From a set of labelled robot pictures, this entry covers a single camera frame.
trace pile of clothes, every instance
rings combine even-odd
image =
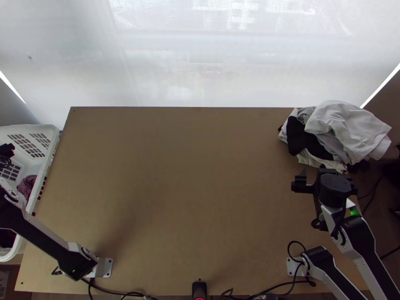
[[[342,101],[295,108],[279,128],[298,162],[340,173],[368,168],[369,158],[379,160],[388,150],[392,128],[371,112]]]

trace white curtain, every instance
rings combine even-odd
[[[0,70],[70,106],[361,105],[400,62],[397,0],[0,0]]]

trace green indicator light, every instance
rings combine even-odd
[[[360,213],[359,213],[357,210],[352,209],[352,210],[350,210],[350,215],[351,215],[351,216],[359,216]]]

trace black cloth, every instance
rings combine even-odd
[[[286,134],[289,153],[295,156],[303,149],[307,149],[317,158],[333,161],[334,156],[325,150],[314,134],[305,132],[305,127],[295,116],[290,116],[287,119]]]
[[[0,146],[0,156],[10,159],[14,156],[13,150],[15,150],[15,146],[13,144],[2,144]]]

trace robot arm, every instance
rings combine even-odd
[[[322,281],[337,299],[367,300],[367,298],[336,267],[332,254],[324,247],[318,246],[307,250],[303,252],[300,257],[295,257],[294,259],[303,261],[303,265],[297,272],[298,275],[310,275]],[[299,263],[290,258],[287,259],[286,264],[289,275],[293,275],[299,266]]]
[[[314,184],[302,173],[291,184],[296,193],[313,194],[317,219],[340,251],[354,261],[375,299],[400,299],[400,292],[376,253],[374,235],[357,206],[347,199],[357,189],[349,178],[332,169],[319,169]]]
[[[10,229],[46,252],[71,279],[110,277],[113,260],[96,257],[76,242],[67,242],[25,210],[24,202],[0,178],[0,228]]]

